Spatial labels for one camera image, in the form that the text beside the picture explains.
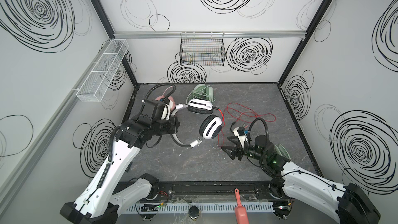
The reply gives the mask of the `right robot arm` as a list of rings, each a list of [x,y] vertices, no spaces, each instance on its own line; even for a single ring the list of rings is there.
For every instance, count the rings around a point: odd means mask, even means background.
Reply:
[[[368,195],[356,184],[343,185],[311,173],[288,157],[269,140],[266,121],[256,118],[248,128],[231,127],[233,146],[222,150],[231,159],[243,156],[258,161],[269,177],[270,195],[275,199],[297,199],[334,219],[338,224],[377,224],[381,214]]]

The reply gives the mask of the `green headphones with cable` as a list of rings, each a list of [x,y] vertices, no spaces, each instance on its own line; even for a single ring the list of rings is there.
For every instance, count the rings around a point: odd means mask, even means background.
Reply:
[[[213,103],[216,100],[213,87],[206,84],[196,85],[188,94],[186,103],[188,104],[188,102],[192,99],[207,100]]]

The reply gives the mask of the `pink headphones with cable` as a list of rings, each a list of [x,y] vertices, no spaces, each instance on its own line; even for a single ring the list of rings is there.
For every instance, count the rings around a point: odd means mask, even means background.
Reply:
[[[161,96],[158,96],[158,97],[156,98],[156,100],[157,100],[157,101],[163,101],[164,103],[166,103],[166,104],[169,106],[170,111],[172,112],[172,111],[175,109],[175,107],[176,107],[175,100],[174,100],[174,98],[173,98],[172,96],[168,96],[167,98],[165,98],[166,93],[167,93],[170,89],[172,89],[171,86],[168,87],[168,88],[163,92],[163,94],[162,94]]]

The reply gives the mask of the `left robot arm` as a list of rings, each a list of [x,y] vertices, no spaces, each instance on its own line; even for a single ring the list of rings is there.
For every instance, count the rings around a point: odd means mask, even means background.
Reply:
[[[164,101],[150,100],[155,89],[176,86],[162,83],[153,86],[143,99],[136,116],[115,127],[108,140],[108,155],[84,192],[74,201],[65,203],[60,215],[73,224],[114,224],[118,217],[137,201],[158,192],[159,181],[146,173],[120,192],[114,192],[126,168],[154,136],[175,134],[179,127]]]

